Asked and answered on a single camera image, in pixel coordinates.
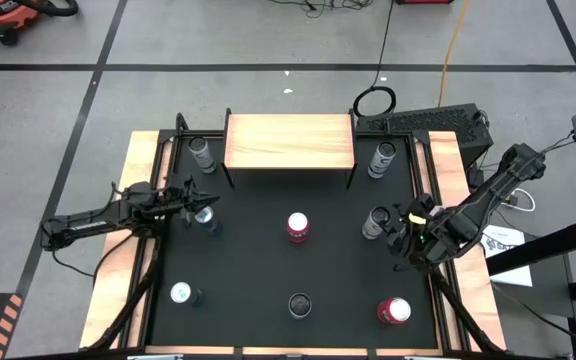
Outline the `orange shop vacuum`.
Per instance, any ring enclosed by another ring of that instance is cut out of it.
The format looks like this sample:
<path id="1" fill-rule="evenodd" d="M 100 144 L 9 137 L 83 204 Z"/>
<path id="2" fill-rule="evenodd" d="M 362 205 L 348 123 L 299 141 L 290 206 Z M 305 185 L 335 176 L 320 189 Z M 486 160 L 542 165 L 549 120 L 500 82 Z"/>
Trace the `orange shop vacuum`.
<path id="1" fill-rule="evenodd" d="M 54 0 L 0 0 L 0 42 L 5 46 L 18 43 L 19 32 L 36 22 L 40 14 L 71 17 L 79 12 L 76 0 L 64 0 L 58 7 Z"/>

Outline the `black table mat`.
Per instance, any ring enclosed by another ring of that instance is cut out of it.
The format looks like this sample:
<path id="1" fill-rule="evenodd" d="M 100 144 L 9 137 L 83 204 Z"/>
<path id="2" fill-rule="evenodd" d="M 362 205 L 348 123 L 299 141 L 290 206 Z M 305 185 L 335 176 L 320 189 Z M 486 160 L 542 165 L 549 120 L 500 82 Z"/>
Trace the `black table mat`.
<path id="1" fill-rule="evenodd" d="M 435 335 L 428 279 L 417 271 L 395 272 L 382 239 L 361 232 L 378 206 L 409 201 L 413 180 L 408 144 L 394 142 L 396 155 L 381 179 L 368 164 L 376 137 L 356 143 L 357 169 L 350 186 L 337 170 L 234 170 L 201 172 L 188 151 L 177 158 L 183 177 L 199 190 L 219 195 L 213 206 L 219 236 L 200 225 L 170 223 L 162 275 L 152 311 L 149 343 L 154 346 L 332 347 L 433 349 Z M 307 240 L 293 243 L 287 219 L 309 220 Z M 201 307 L 176 304 L 178 282 L 200 288 Z M 312 311 L 293 319 L 288 300 L 305 293 Z M 392 297 L 411 306 L 401 324 L 377 318 L 378 304 Z"/>

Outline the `red soda can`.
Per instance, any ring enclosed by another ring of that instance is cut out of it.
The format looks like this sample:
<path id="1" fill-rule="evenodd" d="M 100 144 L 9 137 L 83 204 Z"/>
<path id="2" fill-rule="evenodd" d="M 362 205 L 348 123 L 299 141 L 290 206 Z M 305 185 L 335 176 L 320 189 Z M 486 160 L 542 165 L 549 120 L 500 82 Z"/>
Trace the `red soda can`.
<path id="1" fill-rule="evenodd" d="M 309 226 L 309 220 L 304 213 L 292 213 L 287 219 L 287 234 L 290 241 L 297 244 L 305 242 Z"/>
<path id="2" fill-rule="evenodd" d="M 384 324 L 405 323 L 411 316 L 409 303 L 400 297 L 392 297 L 381 301 L 377 306 L 377 318 Z"/>

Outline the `white printed paper sheet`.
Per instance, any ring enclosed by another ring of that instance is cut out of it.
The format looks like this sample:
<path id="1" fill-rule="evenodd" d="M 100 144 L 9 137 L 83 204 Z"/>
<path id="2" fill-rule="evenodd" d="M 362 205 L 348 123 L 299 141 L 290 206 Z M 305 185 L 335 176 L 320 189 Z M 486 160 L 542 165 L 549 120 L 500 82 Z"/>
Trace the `white printed paper sheet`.
<path id="1" fill-rule="evenodd" d="M 524 245 L 525 237 L 524 233 L 519 230 L 488 225 L 483 231 L 480 243 L 484 249 L 485 258 L 488 259 L 504 251 L 511 250 L 514 247 Z M 495 283 L 523 287 L 533 286 L 532 276 L 528 266 L 491 275 L 490 278 Z"/>

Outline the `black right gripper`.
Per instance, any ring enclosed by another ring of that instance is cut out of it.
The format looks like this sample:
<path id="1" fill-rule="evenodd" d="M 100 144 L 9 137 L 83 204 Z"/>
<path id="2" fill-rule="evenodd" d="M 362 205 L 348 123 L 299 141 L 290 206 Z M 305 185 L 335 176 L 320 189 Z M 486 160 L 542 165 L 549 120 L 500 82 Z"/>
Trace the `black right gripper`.
<path id="1" fill-rule="evenodd" d="M 395 272 L 414 270 L 420 263 L 442 263 L 460 255 L 461 240 L 449 229 L 449 221 L 458 214 L 460 205 L 438 206 L 431 195 L 420 195 L 392 206 L 397 215 L 383 232 L 388 249 L 395 256 Z M 411 223 L 409 213 L 425 218 L 426 224 Z"/>

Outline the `silver can orange print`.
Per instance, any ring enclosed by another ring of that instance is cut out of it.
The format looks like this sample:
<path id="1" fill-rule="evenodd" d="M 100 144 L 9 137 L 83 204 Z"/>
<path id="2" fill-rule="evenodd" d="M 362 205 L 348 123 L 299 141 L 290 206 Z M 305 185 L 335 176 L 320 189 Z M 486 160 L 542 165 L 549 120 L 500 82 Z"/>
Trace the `silver can orange print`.
<path id="1" fill-rule="evenodd" d="M 390 211 L 382 206 L 373 208 L 362 226 L 362 235 L 368 240 L 377 239 L 391 221 Z"/>
<path id="2" fill-rule="evenodd" d="M 208 141 L 203 137 L 194 137 L 188 148 L 203 173 L 210 174 L 216 170 L 215 160 L 210 152 Z"/>

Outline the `silver can blue print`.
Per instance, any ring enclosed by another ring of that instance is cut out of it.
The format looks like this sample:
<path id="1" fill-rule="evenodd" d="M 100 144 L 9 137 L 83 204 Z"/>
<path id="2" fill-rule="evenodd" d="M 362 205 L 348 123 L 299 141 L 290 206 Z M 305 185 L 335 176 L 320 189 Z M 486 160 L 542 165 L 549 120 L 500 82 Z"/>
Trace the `silver can blue print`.
<path id="1" fill-rule="evenodd" d="M 293 319 L 302 320 L 312 311 L 312 300 L 305 293 L 295 293 L 288 300 L 288 310 Z"/>
<path id="2" fill-rule="evenodd" d="M 396 147 L 392 142 L 381 142 L 369 163 L 367 172 L 373 179 L 381 179 L 396 155 Z"/>

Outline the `blue slim can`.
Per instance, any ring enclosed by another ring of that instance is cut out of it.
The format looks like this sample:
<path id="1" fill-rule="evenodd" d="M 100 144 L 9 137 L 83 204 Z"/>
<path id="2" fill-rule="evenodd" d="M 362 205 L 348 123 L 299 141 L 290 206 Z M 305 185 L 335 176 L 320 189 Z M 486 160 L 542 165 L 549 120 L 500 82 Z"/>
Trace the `blue slim can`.
<path id="1" fill-rule="evenodd" d="M 197 212 L 194 219 L 210 236 L 216 237 L 221 234 L 222 224 L 210 206 Z"/>
<path id="2" fill-rule="evenodd" d="M 187 282 L 178 282 L 170 289 L 170 298 L 176 304 L 201 307 L 205 302 L 203 291 Z"/>

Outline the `wooden shelf with black legs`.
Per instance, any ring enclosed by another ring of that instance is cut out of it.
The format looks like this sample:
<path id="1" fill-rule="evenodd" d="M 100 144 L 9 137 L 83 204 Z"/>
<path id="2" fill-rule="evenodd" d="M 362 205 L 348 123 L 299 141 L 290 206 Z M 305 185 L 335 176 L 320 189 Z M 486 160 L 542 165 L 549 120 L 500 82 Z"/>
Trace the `wooden shelf with black legs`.
<path id="1" fill-rule="evenodd" d="M 337 170 L 350 186 L 357 169 L 355 123 L 345 114 L 233 114 L 224 126 L 225 173 Z"/>

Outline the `black beam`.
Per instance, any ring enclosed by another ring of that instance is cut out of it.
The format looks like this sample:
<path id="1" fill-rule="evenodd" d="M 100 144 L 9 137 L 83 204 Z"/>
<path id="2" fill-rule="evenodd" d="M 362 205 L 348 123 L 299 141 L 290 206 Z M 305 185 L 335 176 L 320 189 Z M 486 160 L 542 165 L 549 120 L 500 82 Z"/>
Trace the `black beam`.
<path id="1" fill-rule="evenodd" d="M 576 223 L 528 241 L 486 260 L 488 273 L 497 275 L 576 249 Z"/>

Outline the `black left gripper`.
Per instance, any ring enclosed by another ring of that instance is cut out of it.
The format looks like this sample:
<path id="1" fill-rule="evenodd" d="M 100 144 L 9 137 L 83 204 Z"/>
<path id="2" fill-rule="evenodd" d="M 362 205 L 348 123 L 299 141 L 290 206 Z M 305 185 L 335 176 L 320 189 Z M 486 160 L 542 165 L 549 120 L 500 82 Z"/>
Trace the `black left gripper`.
<path id="1" fill-rule="evenodd" d="M 167 185 L 164 187 L 162 196 L 167 203 L 182 205 L 179 208 L 180 218 L 185 226 L 191 226 L 194 215 L 192 202 L 195 200 L 195 208 L 204 208 L 218 201 L 220 196 L 207 193 L 194 194 L 195 182 L 192 175 L 184 175 L 180 186 L 173 183 L 175 179 L 179 179 L 179 176 L 172 175 L 170 178 L 165 178 Z"/>

